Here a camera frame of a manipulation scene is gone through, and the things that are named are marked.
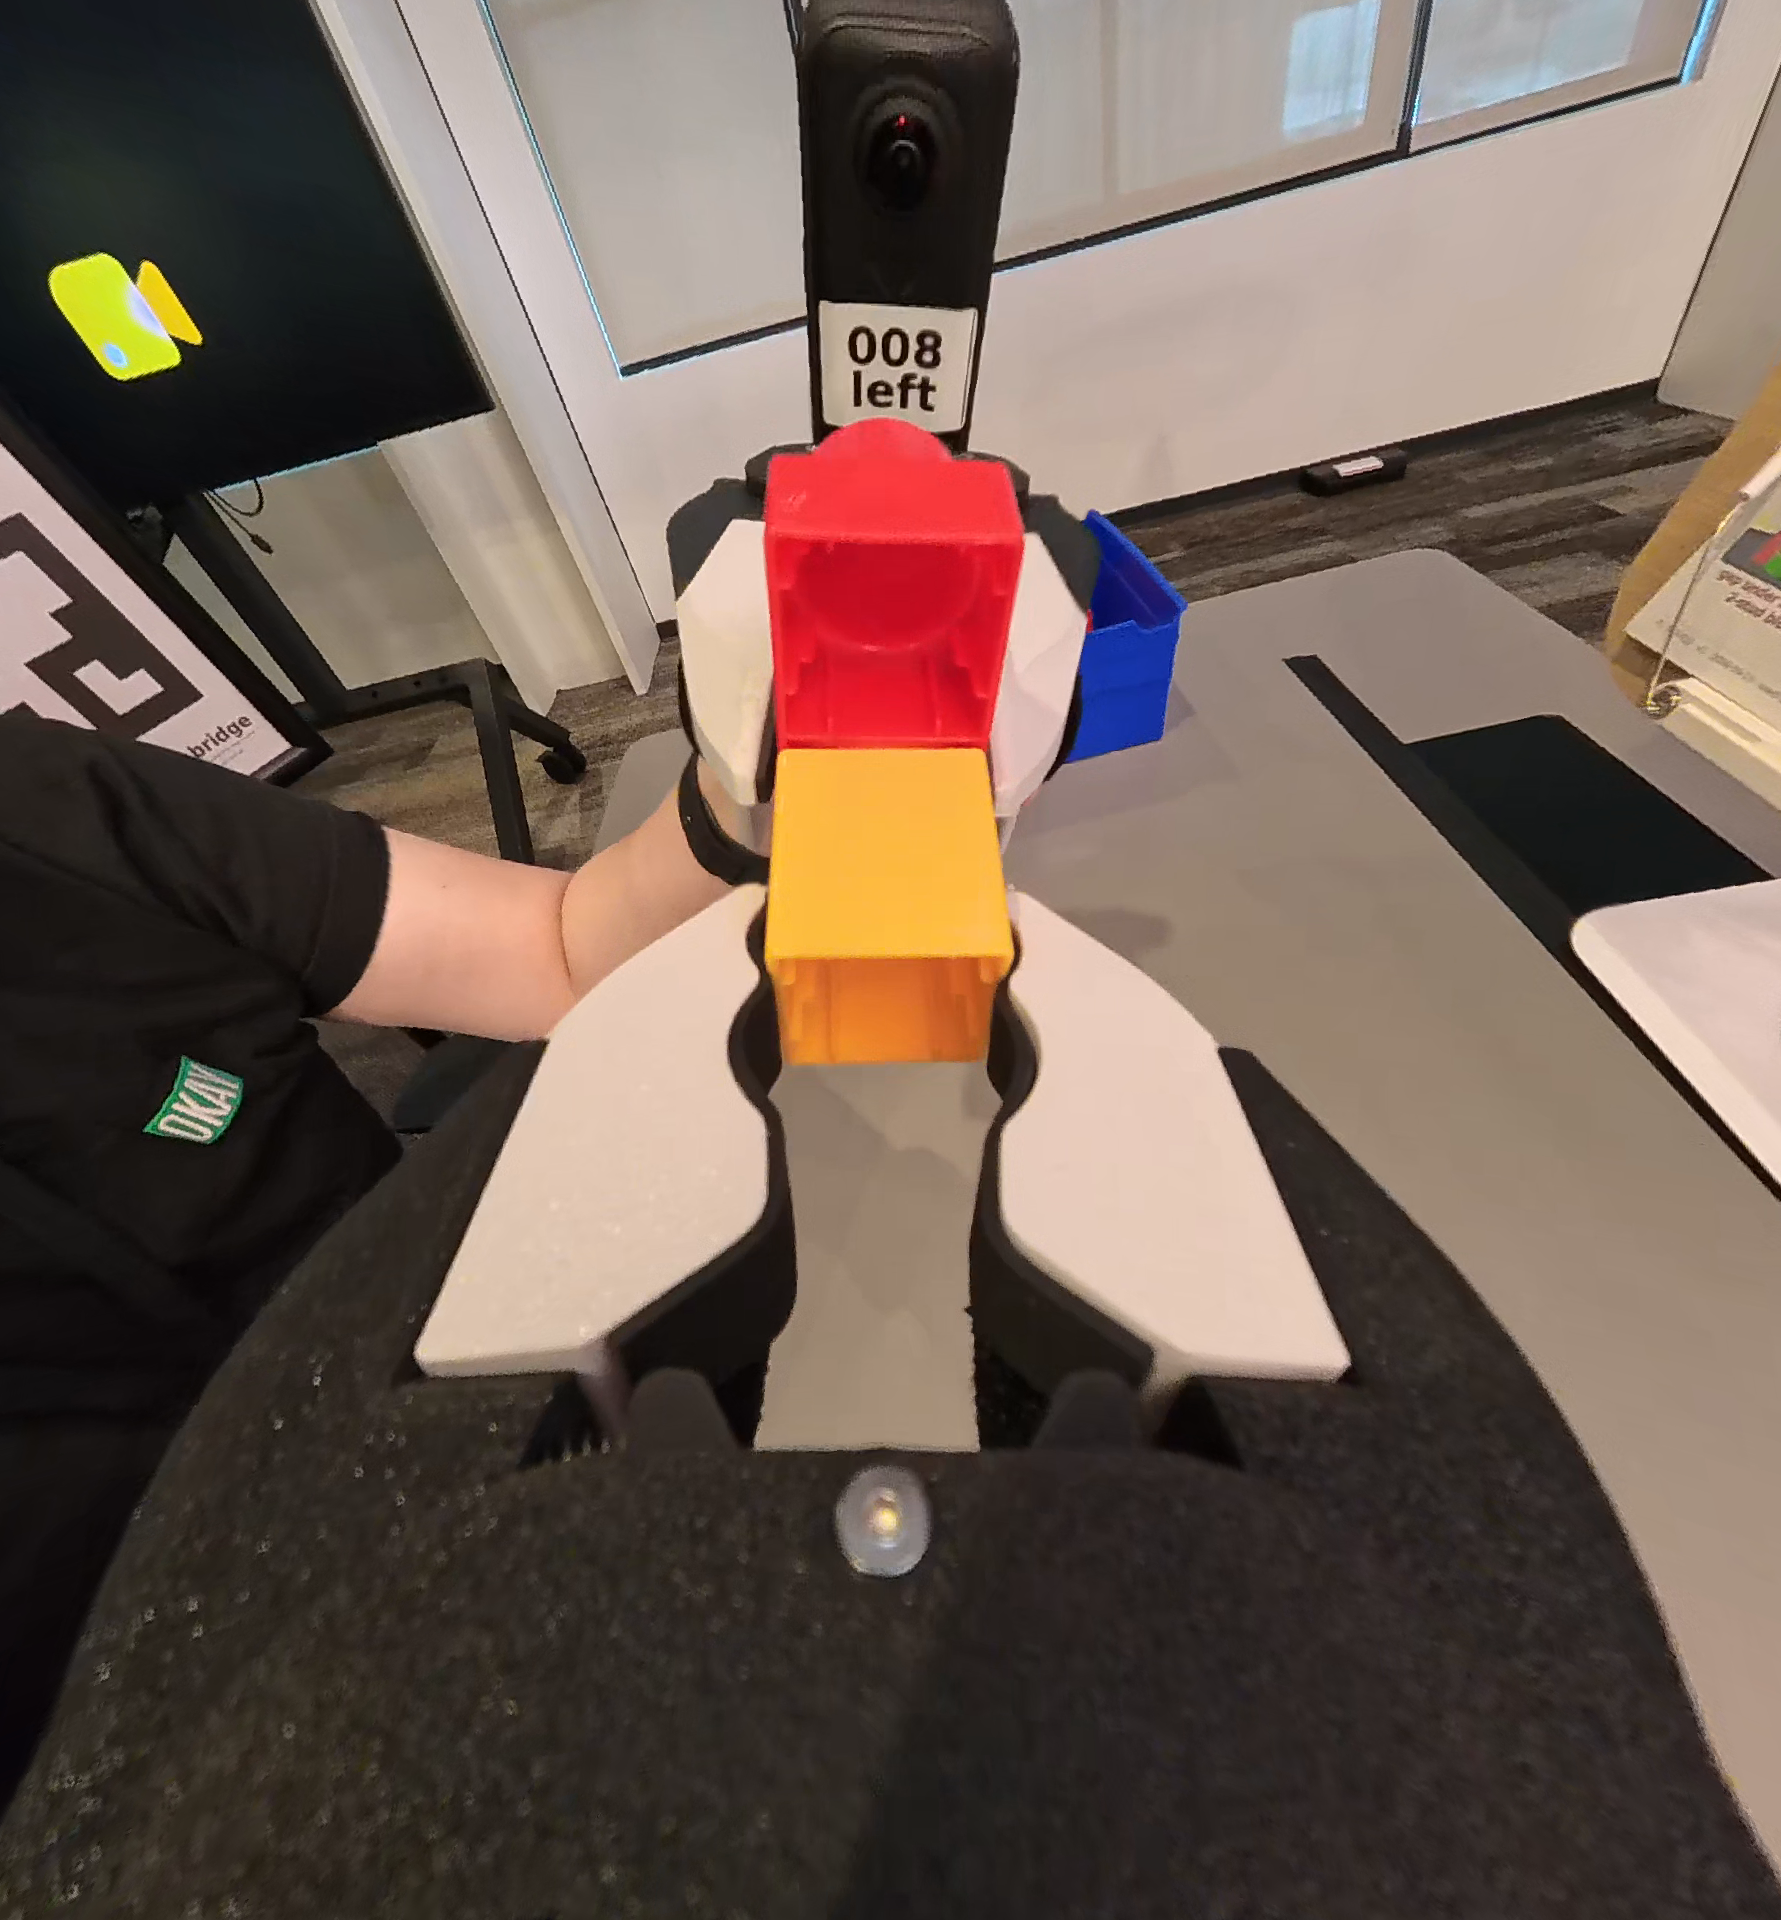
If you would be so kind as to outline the yellow one-stud block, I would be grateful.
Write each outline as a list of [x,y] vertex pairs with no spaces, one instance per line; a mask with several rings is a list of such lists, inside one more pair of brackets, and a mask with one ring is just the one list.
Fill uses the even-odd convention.
[[790,1067],[968,1063],[1017,957],[979,745],[790,745],[764,959]]

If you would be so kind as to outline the red two-stud block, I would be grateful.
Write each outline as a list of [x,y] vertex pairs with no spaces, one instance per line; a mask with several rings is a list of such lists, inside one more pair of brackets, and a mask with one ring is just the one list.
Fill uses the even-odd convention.
[[901,418],[781,449],[764,479],[778,745],[986,748],[1022,524],[999,460]]

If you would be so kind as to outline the wooden document stand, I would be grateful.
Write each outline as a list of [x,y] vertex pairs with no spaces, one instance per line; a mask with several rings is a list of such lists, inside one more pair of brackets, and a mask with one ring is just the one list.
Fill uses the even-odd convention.
[[[1781,733],[1644,642],[1650,599],[1779,444],[1781,365],[1625,573],[1604,655],[1664,738],[1781,816]],[[1573,952],[1781,1187],[1781,878],[1592,911]]]

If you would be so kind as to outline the framed marker sign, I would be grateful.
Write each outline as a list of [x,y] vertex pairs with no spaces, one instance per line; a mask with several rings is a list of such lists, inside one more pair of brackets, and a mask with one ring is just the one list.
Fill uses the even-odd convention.
[[102,731],[266,783],[329,745],[0,395],[0,716]]

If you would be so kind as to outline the person's left forearm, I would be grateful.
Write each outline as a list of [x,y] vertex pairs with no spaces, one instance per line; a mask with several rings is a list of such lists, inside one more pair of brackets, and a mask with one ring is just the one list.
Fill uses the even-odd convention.
[[573,872],[384,830],[389,878],[352,992],[329,1020],[527,1043],[609,971],[728,892],[673,798]]

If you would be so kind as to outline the large black screen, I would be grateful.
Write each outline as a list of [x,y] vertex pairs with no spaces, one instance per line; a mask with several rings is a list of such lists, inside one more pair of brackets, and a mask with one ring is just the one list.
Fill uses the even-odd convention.
[[308,2],[0,2],[0,395],[120,508],[488,414]]

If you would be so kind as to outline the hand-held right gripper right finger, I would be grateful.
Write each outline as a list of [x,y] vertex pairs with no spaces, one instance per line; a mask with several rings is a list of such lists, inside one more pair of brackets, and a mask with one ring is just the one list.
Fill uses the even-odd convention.
[[1040,900],[1005,905],[975,1357],[1044,1398],[1075,1374],[1116,1375],[1153,1420],[1192,1383],[1343,1383],[1343,1333],[1213,1034]]

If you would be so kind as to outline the printed instruction sheet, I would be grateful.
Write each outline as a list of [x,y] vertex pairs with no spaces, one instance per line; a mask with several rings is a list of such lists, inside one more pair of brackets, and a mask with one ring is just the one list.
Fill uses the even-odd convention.
[[1781,733],[1781,444],[1644,606],[1648,647]]

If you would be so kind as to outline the blue plastic bin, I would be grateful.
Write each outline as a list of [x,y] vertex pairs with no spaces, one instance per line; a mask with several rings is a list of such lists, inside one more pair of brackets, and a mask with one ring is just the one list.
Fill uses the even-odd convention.
[[1080,716],[1067,764],[1151,745],[1164,733],[1184,599],[1105,514],[1089,512],[1099,547],[1089,631],[1077,665]]

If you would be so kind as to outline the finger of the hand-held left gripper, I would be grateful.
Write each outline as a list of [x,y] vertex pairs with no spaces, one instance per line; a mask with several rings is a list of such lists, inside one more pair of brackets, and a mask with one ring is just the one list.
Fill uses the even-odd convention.
[[765,528],[732,518],[676,596],[691,745],[738,807],[765,804],[775,655]]
[[1022,538],[988,733],[994,816],[1015,822],[1053,774],[1077,687],[1088,611],[1044,538]]

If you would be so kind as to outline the black wristband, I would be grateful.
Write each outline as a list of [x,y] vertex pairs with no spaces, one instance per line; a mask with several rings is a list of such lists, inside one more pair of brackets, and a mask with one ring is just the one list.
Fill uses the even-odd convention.
[[676,780],[676,816],[691,859],[728,887],[768,884],[772,862],[728,833],[703,793],[703,755],[691,752]]

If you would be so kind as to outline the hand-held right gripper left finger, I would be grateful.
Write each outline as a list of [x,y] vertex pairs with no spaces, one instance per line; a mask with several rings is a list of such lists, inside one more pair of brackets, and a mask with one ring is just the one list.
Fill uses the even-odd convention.
[[765,891],[733,887],[550,1034],[423,1323],[431,1378],[759,1375],[796,1307]]

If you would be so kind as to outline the black screen stand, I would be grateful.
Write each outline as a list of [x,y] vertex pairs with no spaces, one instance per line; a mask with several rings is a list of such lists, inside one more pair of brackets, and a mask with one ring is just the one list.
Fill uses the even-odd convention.
[[126,524],[151,558],[164,564],[174,543],[193,558],[207,583],[216,587],[222,600],[258,639],[262,652],[275,660],[288,684],[295,684],[301,693],[295,707],[311,728],[323,731],[414,707],[464,707],[475,719],[498,853],[515,862],[535,862],[515,738],[540,745],[537,767],[554,783],[582,783],[586,774],[586,755],[557,722],[522,703],[515,678],[501,661],[463,660],[372,684],[347,684],[303,634],[278,590],[253,566],[246,540],[226,528],[226,514],[211,493],[197,491],[183,499],[144,506],[129,512]]

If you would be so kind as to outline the large window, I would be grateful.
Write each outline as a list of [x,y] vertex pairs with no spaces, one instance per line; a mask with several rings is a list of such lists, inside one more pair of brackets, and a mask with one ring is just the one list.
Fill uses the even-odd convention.
[[[622,369],[804,318],[782,2],[482,2]],[[1015,2],[998,261],[1679,84],[1713,2]]]

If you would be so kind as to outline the black rectangular desk patch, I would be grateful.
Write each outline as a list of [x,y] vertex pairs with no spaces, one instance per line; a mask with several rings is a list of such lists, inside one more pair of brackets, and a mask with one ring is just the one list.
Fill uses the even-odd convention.
[[1575,918],[1609,905],[1766,881],[1563,716],[1443,731],[1404,755],[1429,822],[1553,952],[1569,947]]

